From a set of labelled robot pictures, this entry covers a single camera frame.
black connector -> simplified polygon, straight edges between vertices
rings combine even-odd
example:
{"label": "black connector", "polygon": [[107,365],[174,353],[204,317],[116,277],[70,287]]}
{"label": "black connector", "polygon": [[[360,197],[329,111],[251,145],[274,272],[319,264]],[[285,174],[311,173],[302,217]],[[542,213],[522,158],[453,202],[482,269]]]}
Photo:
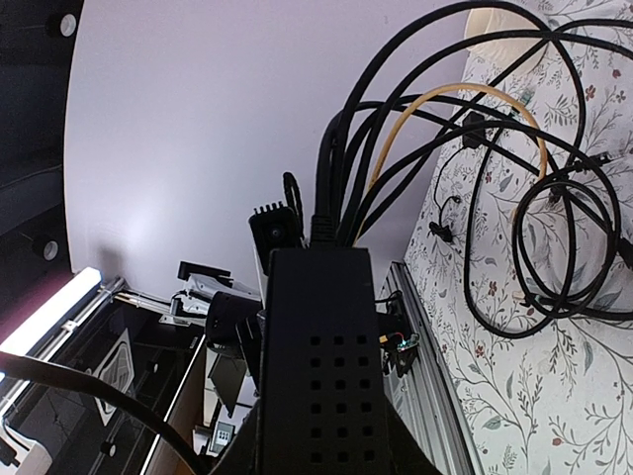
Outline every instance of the black connector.
{"label": "black connector", "polygon": [[431,222],[428,224],[428,228],[434,235],[439,236],[444,242],[453,242],[453,233],[451,233],[448,226],[440,226],[437,223]]}
{"label": "black connector", "polygon": [[335,247],[336,234],[330,216],[313,215],[310,233],[310,247]]}
{"label": "black connector", "polygon": [[[463,126],[470,126],[471,124],[477,124],[479,122],[483,122],[486,118],[477,112],[471,112],[464,119]],[[465,134],[462,137],[462,144],[464,148],[478,148],[482,141],[486,139],[486,129],[481,129],[479,131],[470,132]]]}
{"label": "black connector", "polygon": [[6,467],[11,465],[19,467],[20,462],[18,462],[17,456],[17,450],[0,437],[0,462]]}
{"label": "black connector", "polygon": [[617,246],[617,253],[629,269],[633,270],[633,244],[626,238],[621,237]]}

cable bundle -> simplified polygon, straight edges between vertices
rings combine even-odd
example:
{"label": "cable bundle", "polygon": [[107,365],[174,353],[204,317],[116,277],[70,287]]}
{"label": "cable bundle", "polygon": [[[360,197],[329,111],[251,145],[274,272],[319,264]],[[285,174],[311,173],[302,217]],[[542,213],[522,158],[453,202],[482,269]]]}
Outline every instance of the cable bundle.
{"label": "cable bundle", "polygon": [[[533,23],[538,30],[494,32],[458,42],[455,45],[446,47],[433,54],[418,65],[398,84],[396,89],[394,89],[384,102],[361,102],[365,91],[378,70],[386,62],[388,57],[408,38],[436,21],[478,8],[498,8],[520,15]],[[621,54],[629,59],[633,59],[633,51],[603,40],[567,33],[577,31],[578,28],[581,27],[632,29],[633,23],[624,20],[586,19],[570,22],[553,31],[538,17],[517,5],[499,1],[478,1],[476,3],[457,3],[441,8],[403,28],[369,63],[354,86],[344,108],[330,121],[323,135],[316,172],[316,208],[313,221],[313,232],[314,235],[317,234],[319,236],[319,242],[323,241],[323,236],[327,236],[331,242],[336,245],[353,245],[359,237],[367,233],[385,211],[402,195],[434,150],[445,143],[462,138],[463,136],[471,137],[472,134],[476,133],[479,133],[481,136],[481,133],[485,130],[496,130],[495,136],[491,141],[485,139],[480,140],[481,145],[485,146],[488,150],[481,164],[476,185],[473,190],[466,235],[466,259],[463,279],[464,292],[468,307],[477,321],[490,332],[502,337],[521,338],[539,332],[553,319],[570,318],[573,316],[587,316],[614,321],[633,319],[633,312],[614,313],[594,310],[590,307],[591,302],[602,288],[607,273],[618,253],[627,265],[633,267],[633,244],[621,235],[621,213],[613,185],[610,183],[606,174],[600,169],[600,163],[588,157],[580,150],[587,122],[587,107],[580,76],[562,42],[606,49]],[[540,41],[522,57],[517,59],[502,74],[496,77],[488,86],[479,84],[454,84],[438,88],[423,95],[404,95],[405,91],[418,76],[444,57],[460,51],[463,48],[501,39],[539,39]],[[517,104],[517,101],[508,98],[506,95],[494,89],[495,86],[505,80],[517,67],[549,43],[557,50],[569,70],[578,97],[579,121],[572,143],[567,143],[546,132],[540,131],[529,112],[524,111],[521,104]],[[446,92],[459,89],[475,90],[479,93],[470,101],[443,95]],[[487,94],[496,95],[505,102],[508,102],[512,105],[514,112],[520,112],[530,125],[526,126],[517,122],[513,118],[513,114],[503,114],[500,111],[479,104],[479,101]],[[447,121],[417,109],[418,106],[426,101],[457,105],[460,106],[460,108]],[[369,109],[373,109],[373,112],[362,122],[358,130],[352,134],[350,132],[350,126],[354,114]],[[459,126],[457,121],[470,111],[477,111],[478,113],[490,117],[491,120],[483,120],[478,123]],[[378,163],[369,180],[369,188],[365,192],[365,186],[368,182],[370,160],[377,143],[378,135],[391,112],[399,112],[401,115],[392,129],[387,142],[383,146]],[[439,124],[442,126],[441,130],[433,141],[409,153],[381,173],[391,143],[403,122],[409,116],[416,116]],[[503,130],[522,132],[539,145],[541,151],[539,169],[497,145],[497,140]],[[559,147],[569,155],[563,167],[557,165],[547,150],[545,143]],[[471,254],[473,243],[474,217],[477,212],[478,193],[484,178],[484,171],[493,151],[538,177],[536,184],[523,196],[515,210],[511,233],[512,258],[516,269],[517,280],[525,295],[524,304],[533,306],[544,316],[541,322],[523,332],[507,332],[491,324],[486,316],[477,308],[470,289],[471,269],[468,256]],[[349,182],[351,181],[351,170],[357,160],[357,155],[360,155],[360,158],[358,158],[357,172],[353,179],[350,198],[347,203],[343,203]],[[411,170],[400,183],[398,183],[395,189],[381,203],[374,207],[374,203],[385,185],[394,180],[401,171],[410,165],[412,165]],[[606,203],[603,203],[602,200],[584,184],[570,179],[570,174],[577,171],[589,171],[597,177],[598,181],[606,190],[608,196]],[[522,230],[527,209],[530,204],[544,192],[548,192],[553,200],[562,200],[567,219],[570,252],[567,257],[565,280],[562,283],[561,290],[558,292],[550,289],[543,279],[539,277],[536,269],[530,263],[523,241]],[[586,198],[589,203],[592,203],[592,206],[588,205],[579,195],[584,195],[584,198]],[[584,289],[571,293],[577,259],[575,253],[576,230],[574,225],[574,206],[585,213],[605,233],[607,250],[598,274]],[[437,225],[436,233],[444,240],[450,241],[450,231],[447,234],[446,230],[447,227]],[[526,274],[536,283],[538,287],[537,292],[528,287]]]}

floral bedsheet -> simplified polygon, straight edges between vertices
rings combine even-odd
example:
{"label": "floral bedsheet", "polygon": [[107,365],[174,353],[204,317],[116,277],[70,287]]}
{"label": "floral bedsheet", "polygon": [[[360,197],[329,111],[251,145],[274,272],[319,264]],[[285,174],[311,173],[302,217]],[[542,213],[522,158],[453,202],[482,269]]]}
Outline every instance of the floral bedsheet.
{"label": "floral bedsheet", "polygon": [[[526,8],[551,26],[580,18],[633,19],[623,0],[525,0]],[[577,32],[633,48],[633,34],[608,28]],[[624,233],[633,238],[633,62],[609,51],[568,45],[582,74],[588,122],[583,150],[608,151],[615,159],[604,167],[621,202]],[[466,82],[487,83],[499,73],[471,56]],[[578,122],[578,101],[569,73],[552,47],[529,74],[500,86],[520,97],[534,92],[528,109],[541,128],[571,142]],[[500,107],[495,99],[488,105]],[[506,132],[500,143],[538,163],[537,149],[519,133]],[[432,330],[447,361],[462,409],[489,475],[633,473],[633,324],[585,319],[553,323],[538,334],[507,340],[486,332],[468,310],[463,292],[466,218],[482,147],[462,152],[442,174],[438,198],[458,195],[445,213],[453,242],[429,233],[438,209],[432,191],[438,170],[460,146],[444,147],[407,250],[406,262]],[[566,155],[550,148],[559,163]],[[598,194],[590,175],[575,177]],[[521,329],[540,320],[533,308],[512,299],[519,290],[511,261],[510,214],[534,176],[494,154],[478,199],[471,280],[474,299],[490,320]],[[580,212],[577,215],[579,262],[575,285],[595,275],[604,253],[604,236]],[[562,205],[546,200],[530,207],[523,230],[540,275],[560,287],[567,255]],[[633,309],[633,271],[619,257],[594,306]]]}

plug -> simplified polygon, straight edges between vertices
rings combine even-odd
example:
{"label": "plug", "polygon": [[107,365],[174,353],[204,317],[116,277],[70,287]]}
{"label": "plug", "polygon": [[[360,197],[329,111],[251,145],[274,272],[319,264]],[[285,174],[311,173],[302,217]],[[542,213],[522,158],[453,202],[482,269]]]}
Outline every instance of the plug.
{"label": "plug", "polygon": [[[463,126],[469,126],[471,124],[477,124],[479,122],[483,122],[486,118],[477,112],[471,112],[464,119]],[[480,131],[469,132],[462,137],[462,145],[464,148],[478,148],[482,141],[486,139],[486,130],[481,129]]]}
{"label": "plug", "polygon": [[453,241],[453,233],[451,233],[448,226],[439,226],[437,223],[431,222],[428,224],[428,228],[434,235],[439,236],[444,242],[450,243]]}
{"label": "plug", "polygon": [[622,257],[624,264],[633,270],[633,244],[626,238],[621,237],[618,243],[617,252]]}

led light strip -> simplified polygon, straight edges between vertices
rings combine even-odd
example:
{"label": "led light strip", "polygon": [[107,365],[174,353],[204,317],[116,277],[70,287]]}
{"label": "led light strip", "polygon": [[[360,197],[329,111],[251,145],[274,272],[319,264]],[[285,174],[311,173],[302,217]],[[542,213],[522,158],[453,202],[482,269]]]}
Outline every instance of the led light strip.
{"label": "led light strip", "polygon": [[[57,322],[99,284],[101,273],[98,270],[87,267],[79,272],[11,333],[0,344],[0,351],[26,355]],[[3,379],[4,373],[0,373],[0,381]]]}

